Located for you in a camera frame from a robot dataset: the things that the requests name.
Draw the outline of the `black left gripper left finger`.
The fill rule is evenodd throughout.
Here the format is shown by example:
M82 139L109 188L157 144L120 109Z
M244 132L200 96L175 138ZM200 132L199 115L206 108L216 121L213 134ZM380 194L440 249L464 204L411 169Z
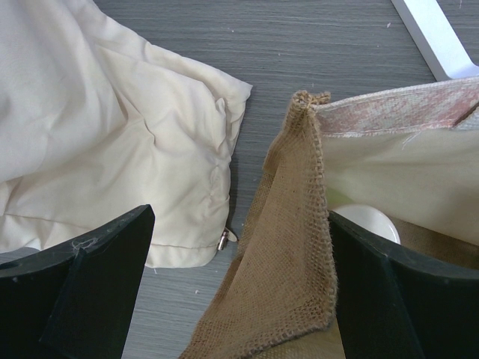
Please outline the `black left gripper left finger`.
M1 265L2 358L121 358L155 216L139 206Z

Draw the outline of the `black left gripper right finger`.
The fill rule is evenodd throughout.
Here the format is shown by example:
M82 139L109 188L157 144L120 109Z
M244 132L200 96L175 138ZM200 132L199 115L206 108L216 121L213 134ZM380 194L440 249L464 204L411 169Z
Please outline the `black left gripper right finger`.
M477 358L478 271L384 239L338 213L329 223L347 358Z

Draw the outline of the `burlap canvas tote bag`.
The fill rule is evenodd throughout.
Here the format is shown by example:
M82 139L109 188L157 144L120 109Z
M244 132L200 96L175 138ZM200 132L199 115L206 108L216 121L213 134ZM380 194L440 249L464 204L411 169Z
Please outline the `burlap canvas tote bag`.
M478 271L478 78L291 99L237 255L184 358L347 358L329 215L372 206L403 247Z

